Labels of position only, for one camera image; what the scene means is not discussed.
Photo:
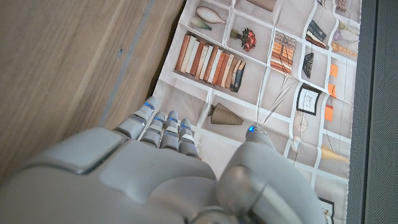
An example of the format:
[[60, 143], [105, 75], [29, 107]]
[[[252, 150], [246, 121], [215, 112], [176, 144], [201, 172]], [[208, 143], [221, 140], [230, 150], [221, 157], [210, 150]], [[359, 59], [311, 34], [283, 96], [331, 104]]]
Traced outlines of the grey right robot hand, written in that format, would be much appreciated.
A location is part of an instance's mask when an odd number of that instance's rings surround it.
[[220, 177], [189, 120], [144, 104], [113, 130], [76, 134], [1, 186], [2, 223], [323, 223], [320, 200], [252, 125]]

